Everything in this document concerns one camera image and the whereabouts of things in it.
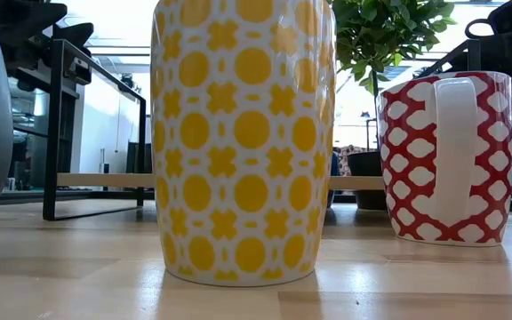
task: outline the mug handle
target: mug handle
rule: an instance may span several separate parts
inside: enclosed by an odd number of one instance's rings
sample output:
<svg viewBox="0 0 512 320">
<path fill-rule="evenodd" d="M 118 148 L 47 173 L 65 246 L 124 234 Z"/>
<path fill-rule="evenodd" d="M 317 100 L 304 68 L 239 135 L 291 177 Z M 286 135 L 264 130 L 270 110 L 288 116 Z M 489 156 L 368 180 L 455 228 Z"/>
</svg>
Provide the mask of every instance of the mug handle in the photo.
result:
<svg viewBox="0 0 512 320">
<path fill-rule="evenodd" d="M 430 216 L 451 226 L 465 219 L 476 159 L 476 88 L 466 77 L 434 82 L 436 208 Z"/>
<path fill-rule="evenodd" d="M 466 26 L 466 37 L 469 38 L 469 39 L 479 39 L 479 38 L 482 38 L 484 36 L 478 36 L 478 35 L 474 35 L 471 33 L 471 31 L 469 31 L 469 29 L 471 28 L 471 26 L 475 25 L 475 24 L 478 24 L 478 23 L 484 23 L 488 26 L 491 26 L 491 24 L 489 23 L 489 20 L 488 19 L 475 19 L 471 22 L 468 23 L 468 25 Z"/>
</svg>

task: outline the yellow circle pattern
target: yellow circle pattern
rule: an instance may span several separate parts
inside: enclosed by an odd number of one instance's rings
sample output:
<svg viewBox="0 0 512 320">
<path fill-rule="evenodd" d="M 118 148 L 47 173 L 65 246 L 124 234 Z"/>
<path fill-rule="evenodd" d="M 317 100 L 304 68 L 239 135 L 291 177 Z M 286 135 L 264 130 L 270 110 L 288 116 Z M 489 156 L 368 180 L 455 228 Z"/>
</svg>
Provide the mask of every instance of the yellow circle pattern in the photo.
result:
<svg viewBox="0 0 512 320">
<path fill-rule="evenodd" d="M 295 65 L 295 81 L 301 91 L 315 93 L 319 86 L 319 74 L 314 61 L 304 58 Z"/>
<path fill-rule="evenodd" d="M 161 177 L 157 178 L 156 195 L 157 202 L 162 208 L 166 208 L 169 203 L 169 187 L 167 187 L 165 179 Z"/>
<path fill-rule="evenodd" d="M 211 186 L 202 175 L 192 175 L 185 179 L 183 184 L 183 197 L 187 207 L 192 211 L 200 212 L 211 202 Z"/>
<path fill-rule="evenodd" d="M 256 272 L 266 259 L 266 246 L 256 237 L 247 237 L 238 243 L 235 262 L 244 272 Z"/>
<path fill-rule="evenodd" d="M 295 9 L 296 22 L 308 36 L 317 36 L 319 34 L 319 18 L 316 8 L 309 1 L 300 2 Z"/>
<path fill-rule="evenodd" d="M 208 271 L 214 265 L 214 248 L 205 236 L 195 236 L 188 245 L 188 256 L 195 268 Z"/>
<path fill-rule="evenodd" d="M 243 176 L 235 186 L 235 201 L 246 212 L 257 212 L 266 205 L 268 186 L 255 174 Z"/>
<path fill-rule="evenodd" d="M 310 117 L 299 118 L 293 125 L 292 141 L 301 151 L 311 151 L 316 145 L 316 125 Z"/>
<path fill-rule="evenodd" d="M 163 245 L 165 249 L 165 260 L 170 265 L 174 265 L 175 262 L 177 262 L 177 250 L 175 250 L 175 243 L 173 242 L 171 235 L 165 234 Z"/>
<path fill-rule="evenodd" d="M 288 239 L 284 248 L 284 263 L 288 268 L 295 268 L 303 257 L 306 240 L 302 235 L 294 235 Z"/>
<path fill-rule="evenodd" d="M 264 22 L 274 11 L 274 0 L 236 0 L 236 13 L 248 22 Z"/>
<path fill-rule="evenodd" d="M 209 139 L 209 122 L 199 113 L 190 113 L 181 122 L 181 141 L 187 148 L 200 149 Z"/>
<path fill-rule="evenodd" d="M 290 186 L 290 204 L 297 211 L 308 207 L 311 201 L 311 181 L 306 176 L 294 179 Z"/>
<path fill-rule="evenodd" d="M 259 111 L 243 112 L 235 121 L 235 138 L 245 148 L 260 148 L 270 135 L 270 124 Z"/>
<path fill-rule="evenodd" d="M 318 218 L 308 213 L 324 207 L 328 192 L 328 177 L 309 166 L 321 166 L 317 158 L 329 158 L 332 148 L 329 6 L 316 0 L 164 2 L 154 15 L 151 92 L 156 203 L 168 270 L 224 285 L 304 276 L 321 239 L 320 227 L 311 234 L 306 228 L 309 217 L 320 220 L 322 212 Z M 311 44 L 310 50 L 289 51 L 278 39 L 290 39 L 296 49 Z M 209 87 L 227 90 L 211 94 Z M 229 106 L 230 112 L 220 111 Z M 305 164 L 310 172 L 270 176 L 268 168 L 278 162 Z M 209 172 L 225 167 L 234 171 Z M 172 229 L 177 222 L 184 230 L 178 235 Z M 264 230 L 274 226 L 287 232 L 270 242 Z M 223 237 L 222 230 L 234 232 Z"/>
<path fill-rule="evenodd" d="M 186 55 L 179 64 L 179 79 L 187 87 L 197 87 L 203 84 L 209 75 L 209 60 L 200 51 Z"/>
<path fill-rule="evenodd" d="M 153 148 L 155 152 L 161 152 L 165 147 L 165 127 L 162 121 L 156 121 L 156 127 L 154 128 L 154 144 Z"/>
<path fill-rule="evenodd" d="M 263 84 L 270 78 L 272 62 L 262 49 L 247 48 L 236 56 L 235 72 L 246 84 Z"/>
<path fill-rule="evenodd" d="M 181 23 L 185 27 L 198 27 L 211 15 L 211 0 L 184 0 L 181 7 Z"/>
</svg>

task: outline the green leaves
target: green leaves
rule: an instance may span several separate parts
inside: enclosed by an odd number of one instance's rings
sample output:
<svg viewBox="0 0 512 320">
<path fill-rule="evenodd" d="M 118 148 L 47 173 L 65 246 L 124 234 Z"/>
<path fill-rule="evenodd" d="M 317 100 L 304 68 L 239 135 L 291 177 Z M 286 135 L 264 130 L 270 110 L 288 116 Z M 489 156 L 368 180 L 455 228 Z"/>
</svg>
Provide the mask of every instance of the green leaves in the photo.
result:
<svg viewBox="0 0 512 320">
<path fill-rule="evenodd" d="M 416 24 L 416 22 L 412 21 L 412 20 L 408 20 L 406 21 L 406 27 L 408 27 L 408 29 L 410 29 L 410 31 L 413 31 L 418 25 Z"/>
<path fill-rule="evenodd" d="M 444 32 L 447 28 L 448 26 L 442 20 L 438 20 L 432 23 L 432 29 L 434 29 L 436 32 Z"/>
<path fill-rule="evenodd" d="M 400 65 L 400 62 L 402 62 L 402 55 L 400 53 L 395 53 L 392 59 L 392 62 L 394 63 L 395 67 L 398 67 L 398 65 Z"/>
<path fill-rule="evenodd" d="M 387 77 L 385 77 L 383 75 L 377 75 L 377 79 L 379 79 L 380 81 L 390 81 L 390 79 L 388 79 Z"/>
<path fill-rule="evenodd" d="M 361 17 L 368 21 L 373 21 L 377 17 L 378 3 L 377 0 L 364 0 L 361 10 Z"/>
<path fill-rule="evenodd" d="M 400 15 L 404 18 L 404 20 L 410 20 L 410 12 L 408 12 L 408 8 L 406 8 L 404 4 L 398 5 L 398 11 L 400 12 Z"/>
<path fill-rule="evenodd" d="M 380 60 L 373 60 L 371 63 L 371 67 L 376 72 L 384 72 L 384 64 Z"/>
<path fill-rule="evenodd" d="M 453 4 L 445 3 L 443 7 L 440 8 L 439 12 L 444 17 L 449 17 L 453 12 Z"/>
<path fill-rule="evenodd" d="M 454 6 L 445 0 L 334 0 L 332 8 L 341 69 L 351 69 L 370 92 L 384 81 L 385 67 L 416 59 L 439 43 L 437 33 L 456 23 L 450 18 Z"/>
<path fill-rule="evenodd" d="M 458 22 L 456 22 L 454 19 L 450 18 L 450 17 L 443 17 L 441 19 L 441 21 L 443 21 L 446 25 L 457 25 Z"/>
<path fill-rule="evenodd" d="M 386 56 L 388 54 L 388 47 L 382 44 L 374 44 L 374 50 L 381 56 Z"/>
</svg>

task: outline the potted plant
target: potted plant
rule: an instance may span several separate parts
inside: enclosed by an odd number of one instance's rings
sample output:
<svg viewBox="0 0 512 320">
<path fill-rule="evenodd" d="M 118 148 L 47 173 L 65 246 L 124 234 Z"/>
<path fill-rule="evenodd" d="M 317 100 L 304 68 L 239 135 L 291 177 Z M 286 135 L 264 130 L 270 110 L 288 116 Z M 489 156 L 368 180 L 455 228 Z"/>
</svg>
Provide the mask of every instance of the potted plant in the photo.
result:
<svg viewBox="0 0 512 320">
<path fill-rule="evenodd" d="M 440 42 L 436 33 L 456 23 L 450 18 L 453 4 L 444 0 L 333 0 L 332 8 L 338 72 L 350 69 L 375 104 L 379 81 L 388 81 L 385 67 L 431 50 Z M 382 175 L 378 151 L 352 154 L 348 164 L 352 175 Z M 356 201 L 361 209 L 386 209 L 383 191 L 357 191 Z"/>
</svg>

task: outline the white wall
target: white wall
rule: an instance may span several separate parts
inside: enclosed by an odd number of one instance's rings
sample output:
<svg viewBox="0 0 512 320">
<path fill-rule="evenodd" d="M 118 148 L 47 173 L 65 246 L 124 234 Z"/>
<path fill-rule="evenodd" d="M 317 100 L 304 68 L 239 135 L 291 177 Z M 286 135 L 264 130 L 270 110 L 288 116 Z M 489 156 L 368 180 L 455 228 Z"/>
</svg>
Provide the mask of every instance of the white wall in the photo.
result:
<svg viewBox="0 0 512 320">
<path fill-rule="evenodd" d="M 138 141 L 139 103 L 96 75 L 78 92 L 70 171 L 100 172 L 100 150 L 104 149 L 109 172 L 125 172 L 128 142 Z M 151 141 L 150 131 L 146 125 L 147 143 Z"/>
<path fill-rule="evenodd" d="M 390 82 L 380 83 L 381 90 L 412 80 L 412 73 L 420 68 L 419 64 L 411 66 L 400 76 L 397 76 Z M 348 77 L 350 70 L 339 72 L 337 75 L 337 95 L 335 97 L 335 126 L 333 128 L 333 146 L 346 147 L 353 145 L 355 147 L 367 147 L 366 120 L 361 117 L 363 112 L 368 112 L 371 118 L 376 117 L 374 108 L 374 98 L 372 94 L 359 86 L 354 78 Z M 369 148 L 376 148 L 376 129 L 375 123 L 370 122 L 369 129 Z"/>
</svg>

